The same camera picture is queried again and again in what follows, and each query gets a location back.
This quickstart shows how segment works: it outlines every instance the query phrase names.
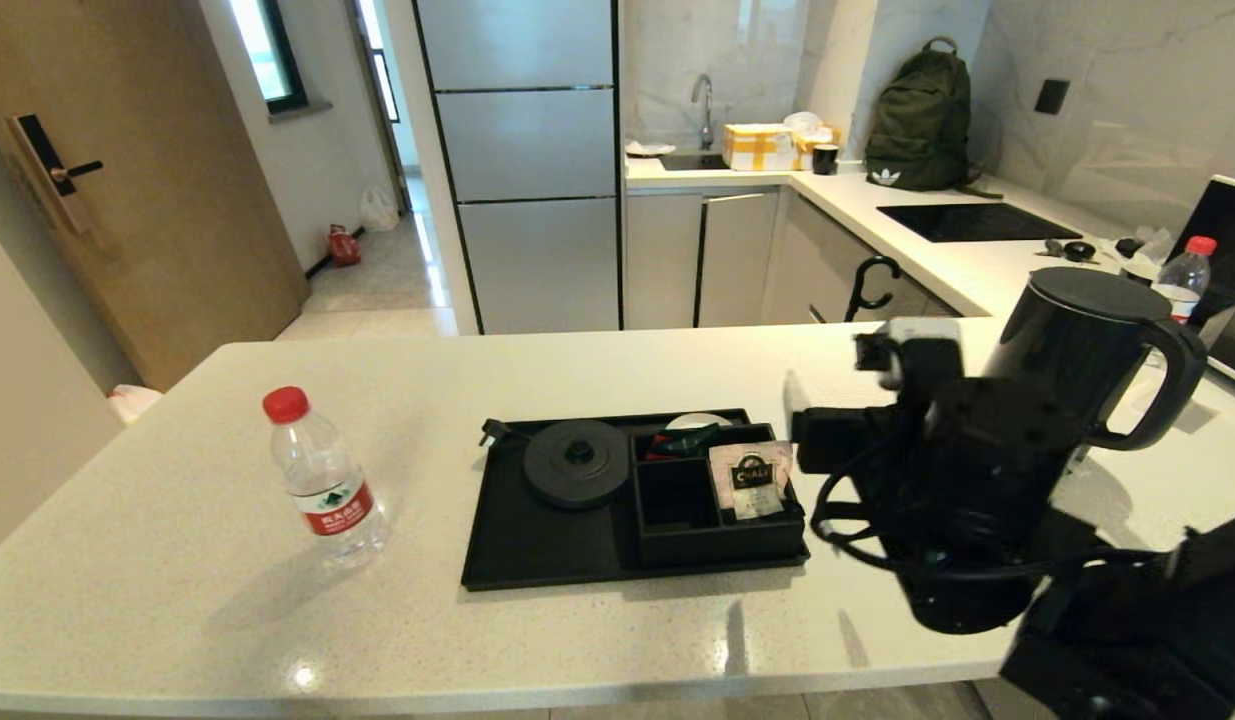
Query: plastic bottle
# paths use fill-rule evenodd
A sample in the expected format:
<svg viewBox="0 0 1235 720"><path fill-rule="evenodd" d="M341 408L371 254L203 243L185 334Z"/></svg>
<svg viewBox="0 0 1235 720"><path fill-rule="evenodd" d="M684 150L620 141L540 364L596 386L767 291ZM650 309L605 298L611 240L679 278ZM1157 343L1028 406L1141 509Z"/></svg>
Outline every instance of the plastic bottle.
<svg viewBox="0 0 1235 720"><path fill-rule="evenodd" d="M337 429L310 411L301 388L283 387L261 403L275 425L270 452L288 495L337 564L359 564L384 546L382 510Z"/></svg>
<svg viewBox="0 0 1235 720"><path fill-rule="evenodd" d="M1176 256L1162 270L1151 290L1173 303L1173 320L1187 322L1194 306L1208 288L1208 256L1216 249L1216 241L1198 233L1186 243L1186 252Z"/></svg>

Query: tea bag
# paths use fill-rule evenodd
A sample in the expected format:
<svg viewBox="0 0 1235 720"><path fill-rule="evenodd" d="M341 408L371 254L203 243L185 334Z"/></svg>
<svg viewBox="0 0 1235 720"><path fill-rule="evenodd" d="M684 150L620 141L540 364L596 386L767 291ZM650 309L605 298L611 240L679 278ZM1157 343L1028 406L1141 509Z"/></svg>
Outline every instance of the tea bag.
<svg viewBox="0 0 1235 720"><path fill-rule="evenodd" d="M719 509L739 520L781 513L790 482L789 442L719 445L710 448L710 474Z"/></svg>

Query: black electric kettle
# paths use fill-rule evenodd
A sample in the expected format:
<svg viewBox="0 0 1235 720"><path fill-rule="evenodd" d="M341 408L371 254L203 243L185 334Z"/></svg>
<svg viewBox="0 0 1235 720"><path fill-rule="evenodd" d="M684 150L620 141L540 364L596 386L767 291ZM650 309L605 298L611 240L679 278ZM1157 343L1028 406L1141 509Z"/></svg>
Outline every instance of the black electric kettle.
<svg viewBox="0 0 1235 720"><path fill-rule="evenodd" d="M1037 270L983 374L1046 391L1077 416L1087 445L1149 447L1191 400L1208 362L1194 331L1174 322L1170 310L1163 296L1126 278L1079 268ZM1152 346L1167 359L1165 383L1131 432L1112 432L1107 420Z"/></svg>

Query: white countertop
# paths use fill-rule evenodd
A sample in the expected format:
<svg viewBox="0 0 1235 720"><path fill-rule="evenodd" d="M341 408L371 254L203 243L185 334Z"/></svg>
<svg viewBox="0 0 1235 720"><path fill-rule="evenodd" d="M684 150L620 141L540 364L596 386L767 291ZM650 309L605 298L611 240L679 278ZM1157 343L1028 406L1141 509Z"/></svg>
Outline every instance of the white countertop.
<svg viewBox="0 0 1235 720"><path fill-rule="evenodd" d="M960 322L978 369L1002 321ZM800 569L461 588L485 417L745 408L783 437L787 372L815 404L890 403L851 369L865 327L225 346L0 547L0 708L393 714L993 676L1010 629L929 632L895 579L810 536ZM341 425L389 511L394 537L358 573L316 569L270 463L261 398L288 383ZM1235 396L1205 382L1191 416L1207 421L1152 448L1093 451L1097 480L1065 501L1156 548L1229 519ZM818 484L797 475L805 505Z"/></svg>
<svg viewBox="0 0 1235 720"><path fill-rule="evenodd" d="M882 205L939 205L953 203L997 203L962 191L905 191L877 186L865 180L860 164L842 165L836 177L810 172L739 173L732 170L671 172L656 159L626 159L626 188L630 191L690 190L694 186L790 186L853 231L874 249L888 254L934 295L965 316L1007 316L1028 284L1030 272L1051 266L1073 266L1061 258L1041 258L1041 241L927 242L878 210ZM1100 246L1100 238L1115 237L1120 228L1103 219L1025 190L1015 184L987 178L984 190L1004 193L1004 203L1083 233ZM1098 252L1097 266L1084 268L1119 272L1119 264Z"/></svg>

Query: laptop screen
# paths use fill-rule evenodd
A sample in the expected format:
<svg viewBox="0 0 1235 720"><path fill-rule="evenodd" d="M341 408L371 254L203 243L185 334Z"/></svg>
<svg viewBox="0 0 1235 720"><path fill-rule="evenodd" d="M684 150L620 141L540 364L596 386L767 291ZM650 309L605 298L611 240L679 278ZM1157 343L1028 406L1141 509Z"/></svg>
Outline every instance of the laptop screen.
<svg viewBox="0 0 1235 720"><path fill-rule="evenodd" d="M1181 232L1170 259L1186 248L1189 237L1212 237L1216 241L1210 263L1212 279L1203 293L1194 315L1193 327L1208 346L1213 366L1220 366L1235 379L1235 179L1213 177L1203 198L1195 205L1189 222Z"/></svg>

